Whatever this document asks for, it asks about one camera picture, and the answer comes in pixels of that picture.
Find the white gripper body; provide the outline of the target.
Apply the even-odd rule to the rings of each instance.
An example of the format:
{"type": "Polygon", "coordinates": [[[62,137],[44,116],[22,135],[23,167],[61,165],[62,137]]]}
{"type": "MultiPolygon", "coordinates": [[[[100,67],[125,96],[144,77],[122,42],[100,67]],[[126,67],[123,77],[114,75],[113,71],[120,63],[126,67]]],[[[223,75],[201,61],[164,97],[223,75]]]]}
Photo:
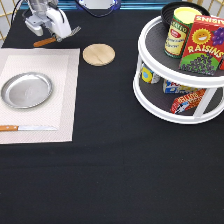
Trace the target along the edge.
{"type": "Polygon", "coordinates": [[[58,0],[27,0],[31,16],[44,17],[42,28],[47,28],[51,35],[66,37],[71,33],[71,27],[66,14],[58,7],[58,0]]]}

